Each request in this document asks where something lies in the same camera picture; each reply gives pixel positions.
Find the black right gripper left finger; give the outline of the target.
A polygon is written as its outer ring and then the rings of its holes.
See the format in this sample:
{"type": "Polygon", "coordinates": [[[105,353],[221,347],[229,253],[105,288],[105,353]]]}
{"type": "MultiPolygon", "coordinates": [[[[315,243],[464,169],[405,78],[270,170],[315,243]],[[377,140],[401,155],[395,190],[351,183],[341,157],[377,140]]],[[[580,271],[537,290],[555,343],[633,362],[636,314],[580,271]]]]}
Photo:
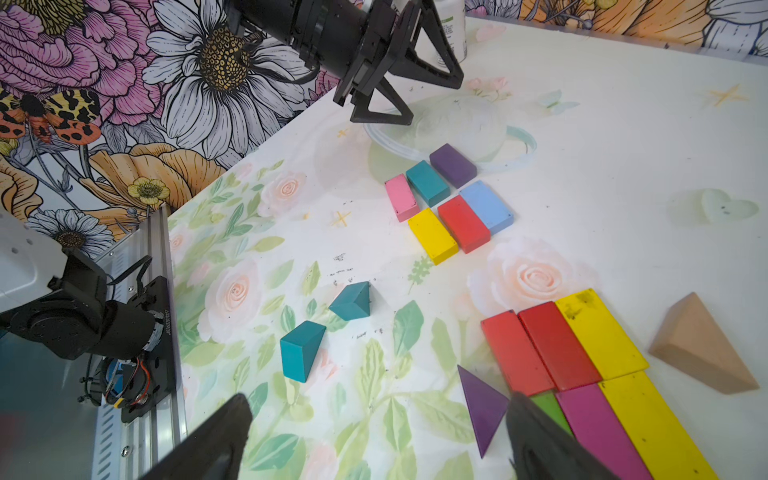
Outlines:
{"type": "Polygon", "coordinates": [[[237,479],[252,420],[246,396],[235,394],[143,479],[237,479]]]}

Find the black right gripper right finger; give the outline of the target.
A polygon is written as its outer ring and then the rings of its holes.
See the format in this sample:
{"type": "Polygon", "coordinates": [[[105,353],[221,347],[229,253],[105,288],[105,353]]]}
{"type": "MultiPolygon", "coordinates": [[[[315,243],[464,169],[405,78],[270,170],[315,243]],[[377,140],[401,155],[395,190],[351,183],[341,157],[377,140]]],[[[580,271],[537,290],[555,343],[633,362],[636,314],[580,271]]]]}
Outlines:
{"type": "Polygon", "coordinates": [[[518,479],[618,479],[523,393],[511,394],[505,422],[518,479]]]}

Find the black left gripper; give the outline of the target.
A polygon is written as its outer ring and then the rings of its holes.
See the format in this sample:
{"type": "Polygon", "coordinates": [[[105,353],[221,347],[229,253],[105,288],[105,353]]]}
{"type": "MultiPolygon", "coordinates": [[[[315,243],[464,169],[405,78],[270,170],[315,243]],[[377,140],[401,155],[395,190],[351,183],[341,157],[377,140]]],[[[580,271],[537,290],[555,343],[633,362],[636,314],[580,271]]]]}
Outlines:
{"type": "Polygon", "coordinates": [[[338,105],[350,99],[356,124],[409,126],[414,113],[386,74],[459,89],[464,73],[444,32],[434,1],[407,1],[396,13],[375,1],[352,59],[336,87],[338,105]]]}

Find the green block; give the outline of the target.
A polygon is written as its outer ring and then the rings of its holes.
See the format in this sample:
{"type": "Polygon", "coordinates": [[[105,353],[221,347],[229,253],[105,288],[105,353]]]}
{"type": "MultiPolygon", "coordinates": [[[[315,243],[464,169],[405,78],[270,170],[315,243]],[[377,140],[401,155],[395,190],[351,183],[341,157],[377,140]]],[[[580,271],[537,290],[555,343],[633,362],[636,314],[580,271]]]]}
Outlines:
{"type": "Polygon", "coordinates": [[[568,420],[563,413],[554,391],[550,390],[532,395],[530,396],[530,399],[568,435],[573,436],[568,420]]]}

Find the magenta block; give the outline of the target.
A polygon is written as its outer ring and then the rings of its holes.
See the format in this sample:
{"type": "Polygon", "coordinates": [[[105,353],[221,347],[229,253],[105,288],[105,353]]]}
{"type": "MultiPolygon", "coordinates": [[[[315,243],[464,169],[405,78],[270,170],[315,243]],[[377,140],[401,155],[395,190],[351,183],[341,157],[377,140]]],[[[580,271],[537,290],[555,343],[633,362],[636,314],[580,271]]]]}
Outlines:
{"type": "Polygon", "coordinates": [[[597,384],[558,392],[556,398],[577,441],[614,475],[652,479],[597,384]]]}

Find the purple triangle block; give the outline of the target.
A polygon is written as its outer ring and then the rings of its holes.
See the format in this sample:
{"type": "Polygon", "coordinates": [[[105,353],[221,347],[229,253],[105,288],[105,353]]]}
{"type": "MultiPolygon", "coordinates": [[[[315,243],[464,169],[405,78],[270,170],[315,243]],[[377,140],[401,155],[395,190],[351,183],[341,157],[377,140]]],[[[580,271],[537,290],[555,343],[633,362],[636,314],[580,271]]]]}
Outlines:
{"type": "Polygon", "coordinates": [[[465,369],[457,366],[480,458],[484,458],[504,418],[509,398],[465,369]]]}

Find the red block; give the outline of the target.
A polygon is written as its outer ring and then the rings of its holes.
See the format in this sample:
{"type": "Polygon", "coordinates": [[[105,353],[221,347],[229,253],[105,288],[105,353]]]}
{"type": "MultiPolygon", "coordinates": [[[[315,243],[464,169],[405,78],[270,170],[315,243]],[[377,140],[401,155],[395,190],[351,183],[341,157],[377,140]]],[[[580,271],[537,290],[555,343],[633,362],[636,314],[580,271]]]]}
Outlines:
{"type": "Polygon", "coordinates": [[[554,302],[523,310],[519,313],[519,319],[558,391],[602,380],[554,302]]]}
{"type": "Polygon", "coordinates": [[[457,195],[439,205],[437,212],[444,226],[465,254],[490,241],[490,230],[462,196],[457,195]]]}
{"type": "Polygon", "coordinates": [[[481,329],[508,388],[527,396],[555,388],[543,361],[512,310],[483,320],[481,329]]]}

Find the pink block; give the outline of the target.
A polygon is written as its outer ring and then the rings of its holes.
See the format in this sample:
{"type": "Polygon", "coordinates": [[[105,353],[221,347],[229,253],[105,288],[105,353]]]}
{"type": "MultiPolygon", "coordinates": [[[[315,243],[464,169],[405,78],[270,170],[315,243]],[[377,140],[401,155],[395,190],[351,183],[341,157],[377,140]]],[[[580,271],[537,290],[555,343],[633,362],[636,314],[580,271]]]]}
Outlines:
{"type": "Polygon", "coordinates": [[[421,211],[404,174],[386,181],[385,189],[399,222],[405,222],[421,211]]]}

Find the purple rectangular block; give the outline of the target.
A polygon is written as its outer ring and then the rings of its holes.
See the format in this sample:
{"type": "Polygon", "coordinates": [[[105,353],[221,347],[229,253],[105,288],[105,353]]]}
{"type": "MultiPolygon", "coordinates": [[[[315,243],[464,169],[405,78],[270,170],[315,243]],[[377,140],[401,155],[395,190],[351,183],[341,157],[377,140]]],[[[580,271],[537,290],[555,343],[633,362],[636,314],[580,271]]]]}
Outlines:
{"type": "Polygon", "coordinates": [[[456,189],[463,187],[478,174],[476,165],[450,144],[444,144],[433,151],[429,160],[431,166],[456,189]]]}

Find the yellow block long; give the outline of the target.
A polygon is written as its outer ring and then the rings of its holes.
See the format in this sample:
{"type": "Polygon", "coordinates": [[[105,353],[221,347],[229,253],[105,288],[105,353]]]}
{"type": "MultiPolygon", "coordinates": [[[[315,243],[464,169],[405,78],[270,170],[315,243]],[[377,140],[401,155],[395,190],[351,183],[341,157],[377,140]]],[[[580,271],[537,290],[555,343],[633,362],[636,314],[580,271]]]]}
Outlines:
{"type": "Polygon", "coordinates": [[[616,379],[649,367],[643,354],[594,289],[556,300],[555,305],[603,380],[616,379]]]}

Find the blue grey triangle block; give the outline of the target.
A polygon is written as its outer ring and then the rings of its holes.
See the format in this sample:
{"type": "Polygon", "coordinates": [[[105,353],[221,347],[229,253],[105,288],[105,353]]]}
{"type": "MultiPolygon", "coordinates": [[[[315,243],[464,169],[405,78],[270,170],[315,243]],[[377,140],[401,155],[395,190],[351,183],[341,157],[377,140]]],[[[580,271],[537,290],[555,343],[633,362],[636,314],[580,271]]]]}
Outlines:
{"type": "Polygon", "coordinates": [[[515,221],[514,214],[506,203],[481,180],[463,188],[459,195],[492,235],[508,228],[515,221]]]}

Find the natural wood triangle block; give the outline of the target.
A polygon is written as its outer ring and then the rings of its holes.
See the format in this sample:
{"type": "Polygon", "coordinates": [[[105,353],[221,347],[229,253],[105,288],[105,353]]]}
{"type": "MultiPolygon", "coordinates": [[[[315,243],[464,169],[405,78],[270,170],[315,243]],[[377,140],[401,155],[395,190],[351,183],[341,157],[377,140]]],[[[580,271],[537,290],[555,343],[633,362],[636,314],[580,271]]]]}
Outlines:
{"type": "Polygon", "coordinates": [[[739,394],[760,388],[694,292],[670,307],[649,353],[722,394],[739,394]]]}

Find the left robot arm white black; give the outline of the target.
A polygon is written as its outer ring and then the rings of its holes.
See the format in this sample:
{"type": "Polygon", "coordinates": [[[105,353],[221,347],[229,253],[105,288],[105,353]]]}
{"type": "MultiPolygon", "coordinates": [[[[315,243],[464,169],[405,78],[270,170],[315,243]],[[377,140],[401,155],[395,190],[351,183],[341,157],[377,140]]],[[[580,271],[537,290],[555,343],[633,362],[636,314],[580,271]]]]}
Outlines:
{"type": "Polygon", "coordinates": [[[322,69],[340,80],[334,100],[352,102],[353,123],[409,125],[413,113],[387,74],[457,89],[464,73],[432,1],[396,10],[375,1],[362,10],[350,1],[227,1],[227,26],[252,53],[271,36],[299,54],[308,73],[322,69]]]}

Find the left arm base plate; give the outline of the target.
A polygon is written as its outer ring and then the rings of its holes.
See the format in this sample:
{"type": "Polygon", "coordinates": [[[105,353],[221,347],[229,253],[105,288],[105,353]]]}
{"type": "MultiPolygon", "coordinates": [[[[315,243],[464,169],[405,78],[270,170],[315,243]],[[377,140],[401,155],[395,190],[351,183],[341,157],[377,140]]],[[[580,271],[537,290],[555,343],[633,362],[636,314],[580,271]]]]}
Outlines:
{"type": "Polygon", "coordinates": [[[80,403],[105,402],[130,423],[149,413],[176,389],[171,292],[163,276],[153,279],[128,302],[110,300],[115,315],[96,346],[101,361],[80,378],[80,403]]]}

